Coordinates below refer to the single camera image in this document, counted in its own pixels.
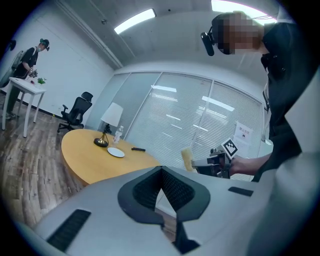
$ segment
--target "white lampshade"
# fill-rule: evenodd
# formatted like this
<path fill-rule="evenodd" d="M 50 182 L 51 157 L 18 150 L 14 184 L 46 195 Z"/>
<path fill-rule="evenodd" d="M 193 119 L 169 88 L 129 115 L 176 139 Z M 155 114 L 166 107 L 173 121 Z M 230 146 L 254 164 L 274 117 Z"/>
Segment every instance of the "white lampshade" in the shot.
<path fill-rule="evenodd" d="M 101 120 L 111 126 L 117 127 L 123 110 L 123 107 L 112 102 L 108 109 L 104 112 L 103 116 L 101 117 Z"/>

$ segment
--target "glass wall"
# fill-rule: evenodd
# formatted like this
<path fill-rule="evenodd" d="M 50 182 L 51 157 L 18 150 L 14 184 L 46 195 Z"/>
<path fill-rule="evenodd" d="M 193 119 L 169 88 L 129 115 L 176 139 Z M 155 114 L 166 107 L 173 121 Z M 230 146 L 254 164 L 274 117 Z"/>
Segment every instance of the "glass wall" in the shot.
<path fill-rule="evenodd" d="M 101 92 L 99 98 L 92 107 L 92 111 L 85 123 L 86 129 L 98 130 L 101 117 L 111 104 L 113 98 L 115 97 L 117 91 L 120 89 L 124 81 L 128 78 L 130 74 L 116 74 L 107 83 L 103 91 Z"/>
<path fill-rule="evenodd" d="M 185 147 L 195 159 L 209 156 L 210 149 L 233 138 L 237 121 L 253 130 L 248 150 L 240 155 L 259 154 L 262 103 L 224 83 L 171 72 L 118 74 L 101 93 L 86 128 L 104 126 L 100 118 L 111 102 L 123 107 L 122 138 L 162 165 L 184 168 Z"/>
<path fill-rule="evenodd" d="M 163 73 L 148 95 L 125 138 L 162 165 L 183 167 L 181 149 L 189 147 L 199 127 L 212 81 Z"/>

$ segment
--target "white wall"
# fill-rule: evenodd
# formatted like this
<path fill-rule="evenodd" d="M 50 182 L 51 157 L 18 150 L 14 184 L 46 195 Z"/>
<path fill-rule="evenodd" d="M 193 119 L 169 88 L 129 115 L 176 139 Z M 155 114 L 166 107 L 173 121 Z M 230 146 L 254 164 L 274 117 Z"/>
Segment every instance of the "white wall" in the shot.
<path fill-rule="evenodd" d="M 241 75 L 234 70 L 226 69 L 210 63 L 199 62 L 196 58 L 193 58 L 193 56 L 189 56 L 186 59 L 180 57 L 179 55 L 175 55 L 174 53 L 170 53 L 171 56 L 165 56 L 165 58 L 167 58 L 165 59 L 164 55 L 164 53 L 159 53 L 151 56 L 138 57 L 123 68 L 117 69 L 114 73 L 120 74 L 137 71 L 168 71 L 202 76 L 227 83 L 256 98 L 264 104 L 262 91 L 265 82 L 262 81 L 266 81 L 267 79 L 267 75 L 265 74 L 263 74 L 263 77 L 260 79 L 261 82 L 259 83 L 251 80 L 247 76 Z"/>
<path fill-rule="evenodd" d="M 69 110 L 85 91 L 93 94 L 92 103 L 113 75 L 105 55 L 54 3 L 39 6 L 14 35 L 16 47 L 8 51 L 0 63 L 0 76 L 8 70 L 20 50 L 39 44 L 40 38 L 50 41 L 50 50 L 39 53 L 35 68 L 38 78 L 46 78 L 40 108 L 61 116 L 62 105 Z M 29 102 L 29 95 L 24 101 Z M 32 105 L 38 104 L 36 96 Z M 83 124 L 92 107 L 84 114 Z"/>

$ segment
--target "table lamp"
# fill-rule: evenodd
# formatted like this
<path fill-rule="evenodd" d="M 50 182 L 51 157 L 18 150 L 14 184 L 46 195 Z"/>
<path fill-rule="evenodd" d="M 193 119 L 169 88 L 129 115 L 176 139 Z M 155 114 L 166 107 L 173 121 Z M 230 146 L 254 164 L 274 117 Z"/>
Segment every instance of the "table lamp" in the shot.
<path fill-rule="evenodd" d="M 106 123 L 104 130 L 102 132 L 101 138 L 95 138 L 94 144 L 99 147 L 106 148 L 109 145 L 109 141 L 106 134 L 110 134 L 110 125 L 117 127 L 119 124 L 119 120 L 123 111 L 123 107 L 118 104 L 112 102 L 108 109 L 105 111 L 101 120 Z"/>

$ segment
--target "ceiling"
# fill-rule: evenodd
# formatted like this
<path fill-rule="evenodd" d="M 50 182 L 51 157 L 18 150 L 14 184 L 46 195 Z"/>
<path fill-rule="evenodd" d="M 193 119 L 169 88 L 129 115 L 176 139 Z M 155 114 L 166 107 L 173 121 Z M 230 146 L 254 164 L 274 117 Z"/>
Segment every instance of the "ceiling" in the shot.
<path fill-rule="evenodd" d="M 215 51 L 209 57 L 200 33 L 207 32 L 211 20 L 219 14 L 212 11 L 211 0 L 65 0 L 94 31 L 116 58 L 126 65 L 138 59 L 175 58 L 197 61 L 239 72 L 259 84 L 265 84 L 266 73 L 258 53 L 225 56 Z M 273 0 L 236 0 L 277 17 L 279 5 Z M 147 9 L 156 17 L 141 22 L 121 34 L 114 28 Z"/>

